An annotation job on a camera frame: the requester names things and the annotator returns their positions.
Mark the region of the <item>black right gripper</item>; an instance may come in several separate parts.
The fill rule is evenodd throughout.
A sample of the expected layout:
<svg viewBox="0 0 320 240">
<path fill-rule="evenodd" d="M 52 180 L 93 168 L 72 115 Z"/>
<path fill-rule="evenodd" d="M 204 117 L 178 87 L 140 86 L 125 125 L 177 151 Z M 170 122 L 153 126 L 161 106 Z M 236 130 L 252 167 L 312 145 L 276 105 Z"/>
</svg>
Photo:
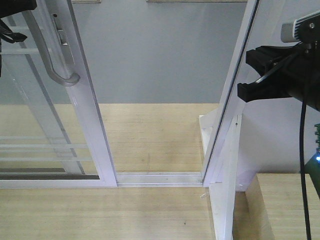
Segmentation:
<svg viewBox="0 0 320 240">
<path fill-rule="evenodd" d="M 260 74 L 251 83 L 238 83 L 237 96 L 245 102 L 295 98 L 320 110 L 320 49 L 299 43 L 263 45 L 246 52 L 245 62 Z"/>
</svg>

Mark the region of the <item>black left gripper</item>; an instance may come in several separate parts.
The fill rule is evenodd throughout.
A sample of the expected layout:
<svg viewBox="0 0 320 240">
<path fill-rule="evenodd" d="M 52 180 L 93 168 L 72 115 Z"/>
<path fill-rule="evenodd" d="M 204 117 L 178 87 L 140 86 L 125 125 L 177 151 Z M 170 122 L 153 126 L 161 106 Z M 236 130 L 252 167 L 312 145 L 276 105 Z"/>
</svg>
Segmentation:
<svg viewBox="0 0 320 240">
<path fill-rule="evenodd" d="M 0 0 L 0 17 L 5 18 L 36 8 L 36 0 Z"/>
</svg>

